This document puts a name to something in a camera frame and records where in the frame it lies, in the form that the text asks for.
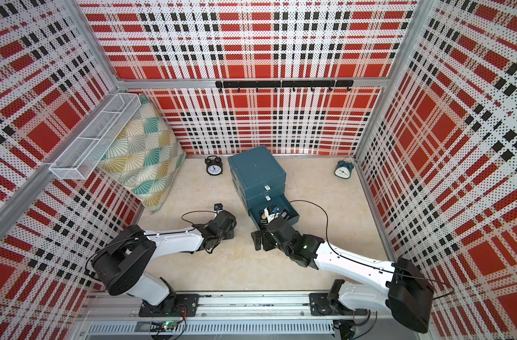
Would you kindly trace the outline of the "black cookie packet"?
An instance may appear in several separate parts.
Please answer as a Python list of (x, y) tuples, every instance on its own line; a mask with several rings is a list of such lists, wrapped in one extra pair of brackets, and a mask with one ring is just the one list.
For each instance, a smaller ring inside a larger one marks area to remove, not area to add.
[(260, 228), (265, 228), (268, 225), (268, 218), (265, 213), (261, 214), (258, 225), (260, 226)]

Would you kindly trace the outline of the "teal bottom drawer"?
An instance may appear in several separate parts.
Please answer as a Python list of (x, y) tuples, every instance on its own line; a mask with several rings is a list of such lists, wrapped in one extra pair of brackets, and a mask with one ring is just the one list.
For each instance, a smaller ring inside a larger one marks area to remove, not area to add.
[(275, 218), (282, 218), (291, 225), (295, 225), (300, 219), (296, 209), (283, 194), (251, 207), (248, 213), (259, 230), (265, 230)]

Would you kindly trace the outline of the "teal drawer cabinet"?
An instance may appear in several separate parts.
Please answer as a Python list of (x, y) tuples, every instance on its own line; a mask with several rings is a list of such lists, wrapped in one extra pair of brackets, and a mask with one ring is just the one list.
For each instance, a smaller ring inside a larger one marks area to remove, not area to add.
[(234, 188), (247, 212), (259, 203), (285, 195), (286, 172), (266, 146), (235, 154), (228, 163)]

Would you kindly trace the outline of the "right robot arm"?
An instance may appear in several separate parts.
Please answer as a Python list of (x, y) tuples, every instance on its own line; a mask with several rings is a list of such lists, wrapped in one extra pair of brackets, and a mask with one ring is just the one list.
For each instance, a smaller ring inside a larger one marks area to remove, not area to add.
[(282, 218), (251, 234), (257, 251), (279, 249), (303, 268), (341, 275), (329, 292), (333, 312), (389, 312), (402, 326), (429, 331), (434, 287), (408, 259), (379, 261), (331, 245), (326, 239), (301, 234)]

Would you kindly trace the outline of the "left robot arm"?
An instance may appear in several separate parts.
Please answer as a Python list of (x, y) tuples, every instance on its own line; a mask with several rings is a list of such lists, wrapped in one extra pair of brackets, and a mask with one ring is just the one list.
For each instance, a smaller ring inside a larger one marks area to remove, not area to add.
[(131, 225), (98, 250), (88, 263), (111, 296), (127, 294), (158, 307), (173, 300), (175, 291), (165, 280), (146, 272), (149, 262), (171, 254), (210, 254), (221, 241), (234, 238), (236, 225), (236, 218), (227, 211), (216, 212), (204, 225), (193, 224), (169, 232), (147, 231)]

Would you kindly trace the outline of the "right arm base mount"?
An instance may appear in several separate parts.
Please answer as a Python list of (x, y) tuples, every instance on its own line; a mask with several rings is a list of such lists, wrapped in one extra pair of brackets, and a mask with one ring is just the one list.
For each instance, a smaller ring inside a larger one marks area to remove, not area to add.
[(336, 279), (328, 293), (310, 293), (310, 312), (312, 316), (366, 316), (366, 309), (350, 310), (339, 301), (340, 289), (345, 283), (342, 279)]

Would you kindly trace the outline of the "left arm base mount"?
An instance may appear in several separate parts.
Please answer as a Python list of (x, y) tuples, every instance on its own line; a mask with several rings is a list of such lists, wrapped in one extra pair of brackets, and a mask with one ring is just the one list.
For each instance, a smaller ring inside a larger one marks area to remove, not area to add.
[(178, 294), (171, 285), (163, 278), (160, 278), (169, 289), (168, 296), (158, 305), (154, 306), (142, 301), (139, 311), (140, 317), (168, 317), (181, 312), (186, 317), (194, 317), (198, 308), (199, 294)]

